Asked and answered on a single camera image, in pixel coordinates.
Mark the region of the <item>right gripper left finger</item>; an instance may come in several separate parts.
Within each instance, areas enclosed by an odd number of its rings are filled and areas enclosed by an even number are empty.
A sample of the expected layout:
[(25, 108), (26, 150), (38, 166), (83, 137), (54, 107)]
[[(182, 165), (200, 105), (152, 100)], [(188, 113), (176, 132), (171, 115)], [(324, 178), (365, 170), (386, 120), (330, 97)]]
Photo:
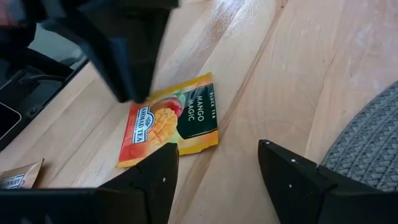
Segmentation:
[(178, 179), (178, 146), (167, 143), (138, 164), (100, 185), (104, 224), (167, 224)]

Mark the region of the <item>black rounded flat device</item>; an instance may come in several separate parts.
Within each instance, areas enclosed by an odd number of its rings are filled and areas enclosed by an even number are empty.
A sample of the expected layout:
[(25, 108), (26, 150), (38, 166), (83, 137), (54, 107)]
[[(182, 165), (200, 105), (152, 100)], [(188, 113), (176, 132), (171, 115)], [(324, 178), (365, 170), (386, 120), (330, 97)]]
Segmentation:
[(22, 115), (11, 107), (0, 102), (0, 140), (22, 120)]

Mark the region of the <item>beige cinnamon tea packet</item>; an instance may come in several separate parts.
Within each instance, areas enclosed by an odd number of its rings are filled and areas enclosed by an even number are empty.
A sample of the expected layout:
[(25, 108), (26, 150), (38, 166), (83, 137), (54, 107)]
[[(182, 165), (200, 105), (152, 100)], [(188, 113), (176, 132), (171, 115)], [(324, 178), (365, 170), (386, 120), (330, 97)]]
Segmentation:
[(11, 170), (0, 171), (0, 189), (31, 189), (45, 159)]

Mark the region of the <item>orange mango tea packet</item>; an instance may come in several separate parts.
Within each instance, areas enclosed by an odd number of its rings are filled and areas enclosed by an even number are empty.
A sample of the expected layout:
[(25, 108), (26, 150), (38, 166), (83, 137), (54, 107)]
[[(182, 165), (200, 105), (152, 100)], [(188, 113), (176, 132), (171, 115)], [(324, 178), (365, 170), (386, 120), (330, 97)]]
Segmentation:
[(117, 167), (131, 167), (167, 143), (179, 154), (217, 145), (218, 122), (213, 74), (160, 90), (129, 110)]

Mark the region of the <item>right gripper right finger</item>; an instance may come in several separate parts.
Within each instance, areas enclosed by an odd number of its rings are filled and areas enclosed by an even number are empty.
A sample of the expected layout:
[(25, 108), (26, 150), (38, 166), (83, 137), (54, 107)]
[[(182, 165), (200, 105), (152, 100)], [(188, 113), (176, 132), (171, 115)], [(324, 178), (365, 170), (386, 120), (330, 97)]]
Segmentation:
[(281, 224), (381, 223), (379, 191), (266, 139), (258, 160)]

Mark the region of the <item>black table frame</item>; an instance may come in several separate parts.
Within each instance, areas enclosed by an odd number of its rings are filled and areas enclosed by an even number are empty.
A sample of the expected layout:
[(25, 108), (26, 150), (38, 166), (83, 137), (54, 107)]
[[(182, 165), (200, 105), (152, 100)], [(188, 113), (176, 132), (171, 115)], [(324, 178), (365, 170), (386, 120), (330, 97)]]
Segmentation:
[(0, 55), (0, 102), (22, 115), (20, 123), (4, 139), (0, 151), (54, 99), (88, 60), (84, 53), (57, 61), (26, 47)]

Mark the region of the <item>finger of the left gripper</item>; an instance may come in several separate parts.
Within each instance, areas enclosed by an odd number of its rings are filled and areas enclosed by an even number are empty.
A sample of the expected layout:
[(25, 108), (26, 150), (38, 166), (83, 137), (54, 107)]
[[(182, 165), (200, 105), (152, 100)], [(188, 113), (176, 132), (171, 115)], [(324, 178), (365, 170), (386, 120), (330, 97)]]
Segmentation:
[(83, 19), (82, 50), (120, 102), (149, 96), (167, 26), (98, 27)]

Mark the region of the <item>grey round placemat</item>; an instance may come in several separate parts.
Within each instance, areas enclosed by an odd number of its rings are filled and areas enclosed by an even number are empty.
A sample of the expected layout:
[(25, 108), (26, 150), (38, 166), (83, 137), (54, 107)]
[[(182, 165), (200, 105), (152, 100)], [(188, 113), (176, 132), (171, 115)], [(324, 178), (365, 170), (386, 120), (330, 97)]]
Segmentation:
[(398, 81), (346, 125), (322, 165), (383, 192), (398, 192)]

